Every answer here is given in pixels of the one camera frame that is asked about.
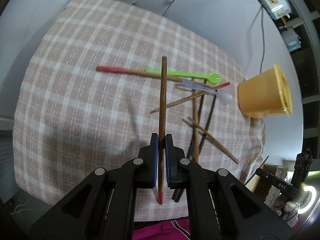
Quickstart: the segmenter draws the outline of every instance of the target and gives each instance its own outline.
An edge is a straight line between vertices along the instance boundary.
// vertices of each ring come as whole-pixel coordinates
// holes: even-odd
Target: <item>bucket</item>
[[[287,79],[279,65],[239,84],[239,107],[251,118],[292,114]]]

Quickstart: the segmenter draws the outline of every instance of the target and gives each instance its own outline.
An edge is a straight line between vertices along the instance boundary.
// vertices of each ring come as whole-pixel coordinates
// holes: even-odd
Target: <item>silver screw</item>
[[[225,177],[225,176],[228,175],[228,171],[227,171],[226,169],[220,169],[220,170],[218,170],[218,174],[219,174],[220,176]]]
[[[183,164],[183,165],[188,165],[190,163],[190,160],[187,159],[187,158],[183,158],[180,160],[180,163]]]
[[[104,174],[104,168],[97,168],[95,171],[94,171],[94,174],[100,176],[100,175],[103,175]]]
[[[143,163],[143,160],[142,160],[141,158],[136,158],[136,159],[133,160],[133,163],[134,163],[135,165],[140,165],[140,164]]]

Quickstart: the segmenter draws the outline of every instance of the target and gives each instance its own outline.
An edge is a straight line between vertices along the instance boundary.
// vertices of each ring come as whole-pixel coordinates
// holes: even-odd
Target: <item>magenta fabric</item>
[[[189,219],[163,221],[133,231],[132,240],[186,240],[190,239]]]

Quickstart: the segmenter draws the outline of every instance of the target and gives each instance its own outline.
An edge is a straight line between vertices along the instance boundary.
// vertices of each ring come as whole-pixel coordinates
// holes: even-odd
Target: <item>green spoon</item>
[[[161,69],[146,68],[144,71],[149,73],[161,74]],[[176,76],[176,77],[191,77],[191,78],[206,79],[211,84],[217,84],[221,81],[221,77],[215,72],[211,72],[209,74],[198,74],[198,73],[189,73],[189,72],[182,72],[182,71],[175,71],[175,70],[167,70],[167,75]]]

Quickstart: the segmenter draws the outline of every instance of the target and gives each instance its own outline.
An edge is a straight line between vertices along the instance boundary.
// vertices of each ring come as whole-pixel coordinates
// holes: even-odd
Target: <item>plaid tablecloth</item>
[[[158,132],[160,80],[96,72],[97,65],[143,70],[168,68],[217,72],[231,82],[234,101],[217,101],[209,132],[239,160],[234,163],[206,141],[200,164],[226,168],[244,181],[261,162],[262,121],[243,116],[237,87],[244,80],[239,65],[221,49],[154,13],[114,0],[71,0],[44,36],[27,68],[15,113],[14,168],[18,185],[55,204],[97,167],[120,167],[149,144]],[[167,102],[190,95],[168,81]],[[212,96],[204,99],[200,124],[206,122]],[[188,150],[191,101],[167,109],[166,133]],[[138,190],[136,221],[164,220],[188,214],[186,198],[164,204],[153,190]]]

